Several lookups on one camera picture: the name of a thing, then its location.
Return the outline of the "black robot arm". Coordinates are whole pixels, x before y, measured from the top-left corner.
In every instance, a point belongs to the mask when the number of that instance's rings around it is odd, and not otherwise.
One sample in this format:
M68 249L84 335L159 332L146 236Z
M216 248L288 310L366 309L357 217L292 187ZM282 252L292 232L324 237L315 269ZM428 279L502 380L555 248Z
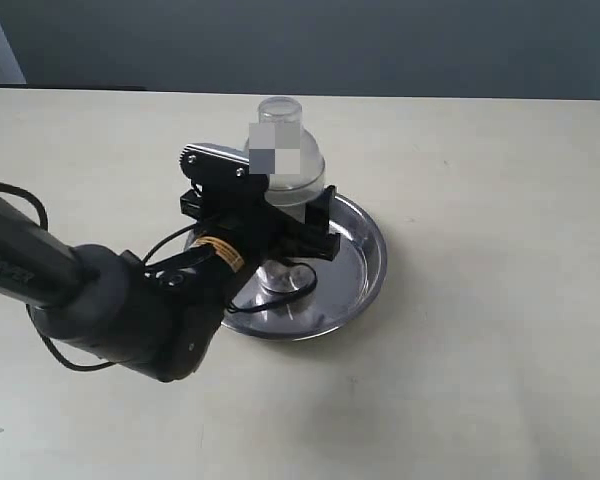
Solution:
M235 297L267 261L332 260L334 186L298 221L269 204L265 180L193 184L182 195L185 249L161 261L102 245L68 246L29 191L0 182L0 294L23 303L50 351L66 344L168 383L195 372Z

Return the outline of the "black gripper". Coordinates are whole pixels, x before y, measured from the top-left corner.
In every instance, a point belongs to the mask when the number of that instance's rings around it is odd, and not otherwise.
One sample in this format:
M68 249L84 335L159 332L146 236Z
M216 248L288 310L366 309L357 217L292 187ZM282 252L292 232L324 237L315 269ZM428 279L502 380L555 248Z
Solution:
M196 223L193 240L178 261L180 269L217 260L231 273L239 273L268 259L332 261L339 253L340 236L330 231L335 185L305 204L303 223L266 200L262 175L233 186L190 185L180 197L180 207Z

